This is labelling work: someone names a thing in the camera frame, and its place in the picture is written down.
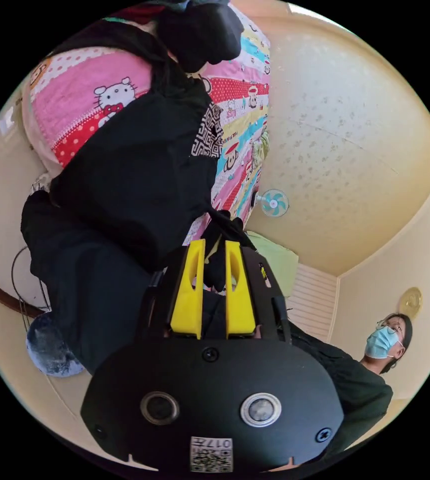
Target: black clothing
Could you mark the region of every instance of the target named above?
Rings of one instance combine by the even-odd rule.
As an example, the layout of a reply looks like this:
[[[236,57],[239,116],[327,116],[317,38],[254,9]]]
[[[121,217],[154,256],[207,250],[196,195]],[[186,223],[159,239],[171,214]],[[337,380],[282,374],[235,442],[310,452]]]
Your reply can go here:
[[[185,72],[195,73],[206,63],[216,65],[241,53],[244,26],[225,3],[189,3],[184,12],[163,10],[157,34]]]
[[[343,408],[343,423],[323,455],[327,458],[348,448],[385,416],[393,390],[381,376],[343,350],[312,337],[292,323],[290,330],[293,345],[324,366]]]
[[[132,342],[151,276],[117,245],[37,191],[23,208],[21,232],[31,273],[47,287],[52,318],[90,372]]]
[[[216,222],[210,222],[201,236],[206,242],[205,254],[209,255],[213,247],[218,242],[216,251],[208,259],[203,269],[203,283],[208,287],[214,287],[217,292],[221,292],[226,283],[226,264],[225,264],[225,241],[234,240],[239,242],[240,239],[246,240],[246,246],[255,250],[246,233],[243,231],[243,221],[240,218],[230,220],[230,212],[220,210],[220,218],[223,216],[227,219],[227,224],[233,228],[237,235],[231,236],[220,228]]]
[[[187,79],[164,47],[130,25],[99,22],[58,50],[97,45],[151,63],[151,89],[83,145],[53,180],[51,196],[152,272],[211,207],[220,108],[202,81]]]

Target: fisheye view circle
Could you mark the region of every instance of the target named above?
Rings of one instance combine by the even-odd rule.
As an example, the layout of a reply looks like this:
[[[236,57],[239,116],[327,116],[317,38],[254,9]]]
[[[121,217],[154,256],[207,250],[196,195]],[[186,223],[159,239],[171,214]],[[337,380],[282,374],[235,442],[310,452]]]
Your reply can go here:
[[[61,442],[125,476],[301,472],[429,374],[430,113],[344,26],[146,1],[7,99],[0,376]]]

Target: black device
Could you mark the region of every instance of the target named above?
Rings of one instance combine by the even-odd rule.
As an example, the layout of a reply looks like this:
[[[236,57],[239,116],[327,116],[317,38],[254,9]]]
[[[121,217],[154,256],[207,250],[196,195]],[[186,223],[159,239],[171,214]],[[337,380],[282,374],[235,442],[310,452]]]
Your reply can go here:
[[[133,343],[96,370],[83,421],[114,457],[187,477],[317,457],[342,408],[325,369],[291,344],[268,262],[226,242],[224,325],[206,335],[204,249],[204,240],[179,249],[156,275]]]

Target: black hair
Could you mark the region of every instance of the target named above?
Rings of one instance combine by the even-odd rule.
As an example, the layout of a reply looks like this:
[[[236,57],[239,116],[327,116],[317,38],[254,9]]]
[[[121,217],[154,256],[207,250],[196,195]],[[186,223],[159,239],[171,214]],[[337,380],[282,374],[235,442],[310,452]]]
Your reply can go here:
[[[411,336],[413,334],[413,326],[411,324],[410,317],[408,315],[405,315],[404,313],[391,313],[388,315],[384,321],[387,322],[390,319],[402,319],[405,322],[405,337],[403,339],[403,346],[405,347],[405,352],[408,349],[408,346],[410,345],[411,342]],[[385,374],[388,371],[390,371],[392,368],[396,366],[396,363],[400,360],[399,358],[392,358],[391,361],[389,361],[385,367],[383,367],[383,370],[380,372],[381,374]]]

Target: screw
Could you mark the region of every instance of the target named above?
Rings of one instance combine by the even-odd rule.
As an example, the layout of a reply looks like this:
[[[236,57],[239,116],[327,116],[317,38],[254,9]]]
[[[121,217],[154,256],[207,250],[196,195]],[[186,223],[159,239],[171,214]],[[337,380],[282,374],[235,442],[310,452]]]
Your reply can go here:
[[[322,428],[315,437],[315,440],[320,444],[327,441],[331,437],[331,428]]]
[[[104,440],[107,437],[106,432],[99,425],[95,425],[94,431],[100,440]]]
[[[219,356],[218,350],[213,347],[204,349],[201,354],[201,358],[206,362],[216,362]]]

